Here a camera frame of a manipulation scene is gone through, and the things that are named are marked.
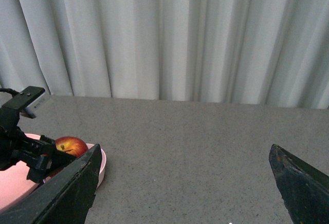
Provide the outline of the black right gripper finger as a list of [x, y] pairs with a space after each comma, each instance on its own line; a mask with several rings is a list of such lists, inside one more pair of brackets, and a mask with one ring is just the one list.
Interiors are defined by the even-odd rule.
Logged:
[[39, 138], [39, 151], [56, 151], [56, 142], [45, 135], [41, 135]]
[[76, 160], [76, 156], [55, 150], [52, 154], [52, 171], [58, 172]]

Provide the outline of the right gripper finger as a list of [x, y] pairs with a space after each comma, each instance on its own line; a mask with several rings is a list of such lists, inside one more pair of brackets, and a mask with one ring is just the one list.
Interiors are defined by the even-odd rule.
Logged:
[[85, 223], [95, 200], [101, 162], [101, 148], [96, 144], [3, 212], [1, 223]]
[[328, 176], [277, 144], [269, 163], [293, 223], [328, 223]]

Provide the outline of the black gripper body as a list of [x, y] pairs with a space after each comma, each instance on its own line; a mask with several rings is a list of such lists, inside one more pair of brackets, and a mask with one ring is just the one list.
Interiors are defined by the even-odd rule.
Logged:
[[20, 115], [1, 110], [1, 170], [23, 161], [30, 168], [27, 180], [40, 183], [54, 173], [54, 151], [39, 151], [39, 139], [32, 139], [18, 127]]

